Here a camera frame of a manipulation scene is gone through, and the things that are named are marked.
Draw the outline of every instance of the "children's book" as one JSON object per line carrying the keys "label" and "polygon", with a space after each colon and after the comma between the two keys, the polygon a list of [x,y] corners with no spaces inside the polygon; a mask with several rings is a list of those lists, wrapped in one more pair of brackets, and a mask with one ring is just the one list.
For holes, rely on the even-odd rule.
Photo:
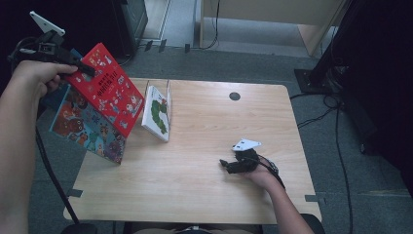
{"label": "children's book", "polygon": [[143,95],[102,43],[82,62],[95,69],[91,77],[81,71],[66,80],[123,136],[128,137],[143,107]]}
{"label": "children's book", "polygon": [[164,141],[169,140],[168,102],[155,86],[146,91],[146,101],[142,116],[142,126]]}
{"label": "children's book", "polygon": [[63,89],[66,94],[50,131],[121,164],[126,138],[73,87]]}

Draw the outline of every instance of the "person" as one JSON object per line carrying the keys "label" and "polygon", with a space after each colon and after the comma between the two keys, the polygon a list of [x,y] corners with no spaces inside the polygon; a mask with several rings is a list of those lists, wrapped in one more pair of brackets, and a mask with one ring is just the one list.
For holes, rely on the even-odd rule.
{"label": "person", "polygon": [[[57,88],[58,74],[71,74],[77,69],[71,65],[24,60],[0,97],[0,233],[28,233],[39,101],[47,92]],[[266,168],[259,165],[253,172],[242,176],[269,193],[280,233],[313,233],[280,183]]]}
{"label": "person", "polygon": [[76,66],[22,61],[0,97],[0,233],[28,233],[39,100]]}

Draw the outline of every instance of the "gray carpet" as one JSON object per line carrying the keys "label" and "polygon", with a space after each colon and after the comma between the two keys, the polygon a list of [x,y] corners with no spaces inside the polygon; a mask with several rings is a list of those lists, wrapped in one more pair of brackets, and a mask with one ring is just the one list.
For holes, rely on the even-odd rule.
{"label": "gray carpet", "polygon": [[[290,58],[267,55],[224,53],[166,48],[158,53],[140,49],[124,65],[130,77],[168,78],[241,83],[281,84],[289,94],[300,93],[294,68],[312,69],[314,58]],[[322,96],[298,97],[292,101],[296,122],[320,116],[327,107]],[[56,176],[65,190],[76,179],[85,151],[76,143],[48,133],[54,112],[47,110],[38,127]],[[300,129],[314,187],[319,199],[322,224],[326,233],[349,233],[349,207],[346,183],[335,142],[336,112]],[[398,171],[380,155],[359,152],[357,132],[345,111],[339,113],[339,143],[351,190],[354,233],[412,233],[413,203]],[[60,233],[71,224],[62,216],[58,198],[39,156],[31,194],[30,233]],[[111,221],[94,221],[99,233],[112,233]],[[117,222],[117,233],[122,233]],[[265,233],[277,233],[266,225]]]}

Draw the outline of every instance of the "wooden desk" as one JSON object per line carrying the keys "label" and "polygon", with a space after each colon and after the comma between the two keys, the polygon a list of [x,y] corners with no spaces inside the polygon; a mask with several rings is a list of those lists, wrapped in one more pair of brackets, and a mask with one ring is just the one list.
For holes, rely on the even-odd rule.
{"label": "wooden desk", "polygon": [[[145,90],[145,80],[133,81]],[[235,161],[232,146],[242,137],[262,142],[256,151],[279,167],[298,211],[321,219],[318,203],[304,197],[315,191],[284,86],[178,80],[170,86],[168,143],[138,120],[121,166],[86,154],[74,184],[83,195],[70,197],[80,219],[276,223],[268,194],[220,166],[219,159]],[[230,100],[232,92],[241,99]]]}
{"label": "wooden desk", "polygon": [[[204,40],[204,18],[216,18],[218,1],[202,0],[201,47]],[[221,0],[219,18],[298,24],[307,51],[312,56],[329,28],[341,20],[346,2],[347,0]]]}

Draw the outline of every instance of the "person's left arm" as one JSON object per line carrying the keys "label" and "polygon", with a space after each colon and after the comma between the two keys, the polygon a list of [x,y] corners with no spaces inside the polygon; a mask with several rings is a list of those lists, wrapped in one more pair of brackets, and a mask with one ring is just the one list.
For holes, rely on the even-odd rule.
{"label": "person's left arm", "polygon": [[0,97],[0,233],[28,232],[39,99],[75,66],[22,61]]}

